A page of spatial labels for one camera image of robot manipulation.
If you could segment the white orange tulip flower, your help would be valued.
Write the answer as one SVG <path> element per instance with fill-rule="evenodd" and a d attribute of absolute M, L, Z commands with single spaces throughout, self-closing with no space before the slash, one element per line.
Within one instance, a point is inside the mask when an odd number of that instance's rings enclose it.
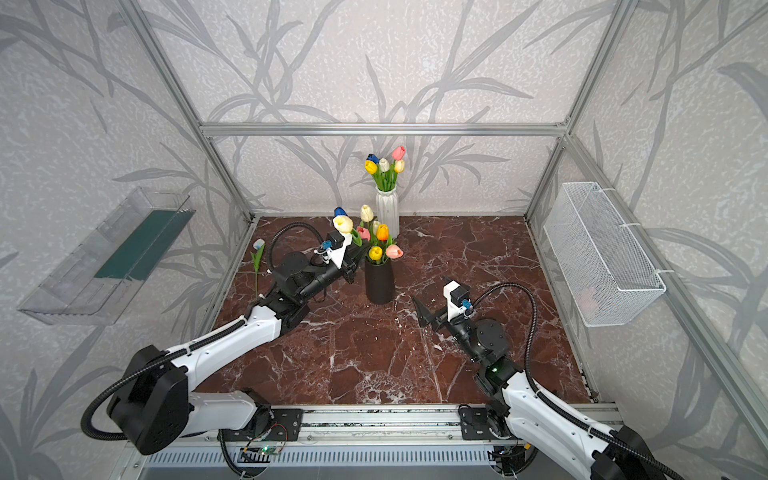
<path fill-rule="evenodd" d="M 343 246 L 355 245 L 363 246 L 363 240 L 360 232 L 354 225 L 353 220 L 347 215 L 337 215 L 333 218 L 333 226 L 341 234 Z"/>

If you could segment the tulip bouquet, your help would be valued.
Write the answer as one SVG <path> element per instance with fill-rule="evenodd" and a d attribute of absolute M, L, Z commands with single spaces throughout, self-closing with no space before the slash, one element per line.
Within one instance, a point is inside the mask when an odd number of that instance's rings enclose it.
<path fill-rule="evenodd" d="M 404 255 L 389 227 L 376 220 L 361 222 L 352 231 L 353 240 L 367 249 L 365 260 L 370 265 L 383 265 Z"/>

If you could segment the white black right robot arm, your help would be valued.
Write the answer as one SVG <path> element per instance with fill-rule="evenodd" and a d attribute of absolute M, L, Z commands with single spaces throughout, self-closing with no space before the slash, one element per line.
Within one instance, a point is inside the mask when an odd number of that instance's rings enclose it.
<path fill-rule="evenodd" d="M 502 325 L 466 314 L 470 302 L 449 298 L 431 312 L 412 299 L 419 325 L 446 330 L 480 366 L 475 381 L 492 399 L 499 434 L 531 444 L 575 479 L 664 479 L 659 462 L 634 430 L 616 430 L 553 397 L 509 358 Z"/>

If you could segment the white ribbed ceramic vase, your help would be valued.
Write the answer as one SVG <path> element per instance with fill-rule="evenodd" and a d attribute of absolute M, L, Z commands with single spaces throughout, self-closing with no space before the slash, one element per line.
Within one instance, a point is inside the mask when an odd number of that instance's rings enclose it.
<path fill-rule="evenodd" d="M 376 190 L 376 213 L 378 221 L 388 227 L 390 236 L 397 238 L 400 232 L 400 215 L 399 196 L 396 189 Z"/>

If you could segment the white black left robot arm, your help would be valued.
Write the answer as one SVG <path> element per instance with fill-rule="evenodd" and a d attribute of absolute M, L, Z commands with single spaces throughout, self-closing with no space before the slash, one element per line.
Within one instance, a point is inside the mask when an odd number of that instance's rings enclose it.
<path fill-rule="evenodd" d="M 250 429 L 266 422 L 265 401 L 249 389 L 196 389 L 227 364 L 289 334 L 308 315 L 310 300 L 336 280 L 353 282 L 368 247 L 331 235 L 321 246 L 320 265 L 293 252 L 274 270 L 268 293 L 245 315 L 166 351 L 149 346 L 137 352 L 121 385 L 109 396 L 107 414 L 121 435 L 141 454 L 150 455 L 180 437 Z"/>

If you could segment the pink tulip flower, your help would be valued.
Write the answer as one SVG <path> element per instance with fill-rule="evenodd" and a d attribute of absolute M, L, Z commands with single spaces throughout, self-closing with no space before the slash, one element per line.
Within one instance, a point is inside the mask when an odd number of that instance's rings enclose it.
<path fill-rule="evenodd" d="M 397 147 L 392 153 L 391 168 L 388 176 L 388 187 L 390 190 L 394 190 L 397 185 L 398 176 L 400 173 L 394 171 L 394 163 L 397 160 L 404 160 L 406 149 L 404 146 Z"/>

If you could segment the bright yellow tulip flower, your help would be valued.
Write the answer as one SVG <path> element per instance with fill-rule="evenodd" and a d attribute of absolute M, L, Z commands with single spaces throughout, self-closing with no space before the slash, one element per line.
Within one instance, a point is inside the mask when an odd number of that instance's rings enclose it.
<path fill-rule="evenodd" d="M 376 162 L 366 160 L 364 164 L 365 170 L 370 174 L 375 182 L 376 188 L 380 191 L 383 190 L 383 173 L 379 170 L 379 166 Z"/>

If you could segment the light blue tulip flower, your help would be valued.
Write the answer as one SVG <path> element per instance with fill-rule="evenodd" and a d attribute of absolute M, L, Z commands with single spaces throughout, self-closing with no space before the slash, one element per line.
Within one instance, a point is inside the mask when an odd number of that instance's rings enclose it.
<path fill-rule="evenodd" d="M 259 287 L 258 287 L 258 281 L 259 281 L 259 271 L 261 267 L 262 257 L 265 250 L 265 240 L 263 238 L 257 239 L 252 247 L 253 251 L 251 252 L 251 263 L 254 271 L 254 294 L 255 296 L 259 295 Z"/>

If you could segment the black cylindrical vase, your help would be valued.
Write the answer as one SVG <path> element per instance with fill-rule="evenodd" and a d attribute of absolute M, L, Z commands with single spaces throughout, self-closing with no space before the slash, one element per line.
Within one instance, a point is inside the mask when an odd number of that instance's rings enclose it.
<path fill-rule="evenodd" d="M 364 272 L 368 300 L 376 305 L 391 302 L 395 296 L 393 261 L 386 260 L 383 263 L 366 261 Z"/>

